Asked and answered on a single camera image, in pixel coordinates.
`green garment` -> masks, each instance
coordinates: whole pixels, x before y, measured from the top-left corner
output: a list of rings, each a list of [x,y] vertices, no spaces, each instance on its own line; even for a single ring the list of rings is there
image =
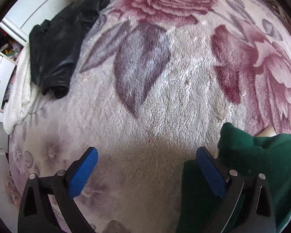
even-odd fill
[[[291,219],[291,135],[252,137],[225,123],[218,143],[221,162],[243,176],[266,175],[275,212],[276,232]],[[220,204],[196,160],[184,163],[181,215],[177,233],[199,233]]]

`metal screw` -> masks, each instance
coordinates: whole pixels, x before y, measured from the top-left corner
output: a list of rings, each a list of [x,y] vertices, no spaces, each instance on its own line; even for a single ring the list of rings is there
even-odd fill
[[[232,176],[237,176],[237,171],[235,171],[235,170],[230,170],[230,175],[232,175]]]
[[[31,180],[33,180],[35,177],[36,177],[35,173],[32,173],[32,174],[29,175],[29,179],[31,179]]]
[[[65,173],[66,173],[65,170],[59,170],[56,174],[57,174],[58,176],[63,176]]]
[[[259,174],[259,178],[265,180],[266,177],[265,177],[264,174],[260,173],[260,174]]]

